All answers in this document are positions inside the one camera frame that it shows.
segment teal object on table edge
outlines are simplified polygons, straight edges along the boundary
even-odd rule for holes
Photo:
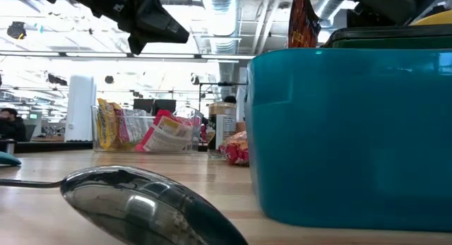
[[[268,52],[249,62],[246,93],[267,216],[452,231],[452,50]]]
[[[11,154],[0,152],[0,165],[21,165],[22,162]]]

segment wooden desk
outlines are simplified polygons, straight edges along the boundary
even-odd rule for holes
[[[77,169],[132,165],[175,179],[220,209],[250,244],[259,245],[450,245],[452,234],[314,229],[283,225],[261,214],[249,169],[198,155],[93,153],[91,150],[18,155],[22,167],[2,167],[0,177],[57,181]],[[5,245],[120,245],[79,216],[57,189],[0,187],[0,241]]]

